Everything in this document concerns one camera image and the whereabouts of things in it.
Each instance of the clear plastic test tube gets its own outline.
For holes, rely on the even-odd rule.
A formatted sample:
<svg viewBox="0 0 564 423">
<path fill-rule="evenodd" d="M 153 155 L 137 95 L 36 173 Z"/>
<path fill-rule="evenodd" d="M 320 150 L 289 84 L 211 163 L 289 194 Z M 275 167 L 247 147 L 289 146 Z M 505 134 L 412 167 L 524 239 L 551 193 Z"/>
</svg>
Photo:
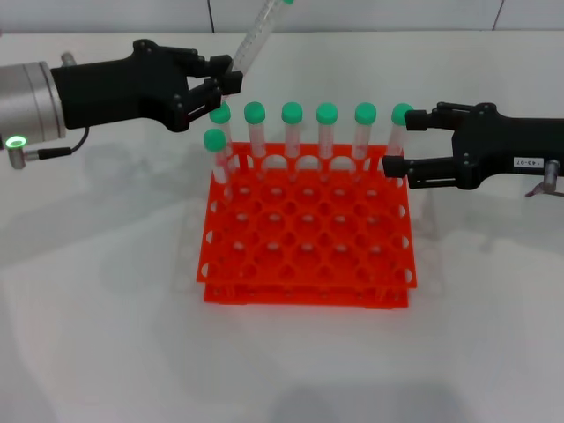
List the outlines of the clear plastic test tube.
<svg viewBox="0 0 564 423">
<path fill-rule="evenodd" d="M 219 108 L 210 112 L 210 119 L 218 129 L 223 130 L 223 133 L 226 134 L 227 140 L 227 147 L 226 147 L 226 154 L 227 156 L 231 156 L 233 154 L 233 140 L 231 139 L 231 109 L 227 105 L 227 103 L 221 103 Z"/>
<path fill-rule="evenodd" d="M 264 119 L 266 112 L 264 106 L 258 101 L 252 101 L 245 106 L 245 120 L 249 124 L 250 150 L 254 157 L 266 155 L 264 141 Z"/>
<path fill-rule="evenodd" d="M 372 103 L 360 103 L 354 112 L 356 131 L 352 142 L 352 158 L 362 160 L 367 157 L 370 131 L 376 122 L 376 107 Z"/>
<path fill-rule="evenodd" d="M 274 26 L 292 3 L 293 0 L 265 0 L 263 7 L 256 16 L 253 27 L 245 35 L 245 39 L 235 53 L 233 59 L 234 71 L 241 71 L 243 75 L 247 74 L 250 65 L 261 51 Z"/>
<path fill-rule="evenodd" d="M 410 110 L 413 110 L 413 108 L 406 103 L 400 103 L 394 107 L 394 111 L 391 114 L 392 127 L 388 148 L 386 149 L 387 156 L 399 156 L 404 150 L 405 142 L 407 141 L 405 114 Z"/>
<path fill-rule="evenodd" d="M 285 151 L 286 157 L 296 158 L 300 155 L 300 123 L 303 109 L 295 102 L 286 103 L 282 107 L 282 121 L 286 124 Z"/>
<path fill-rule="evenodd" d="M 330 159 L 333 156 L 333 138 L 337 121 L 337 106 L 333 103 L 322 103 L 317 108 L 319 122 L 319 158 Z"/>
<path fill-rule="evenodd" d="M 204 133 L 204 147 L 208 152 L 212 152 L 214 156 L 213 177 L 217 183 L 221 184 L 229 182 L 226 146 L 226 134 L 222 130 L 212 129 Z"/>
</svg>

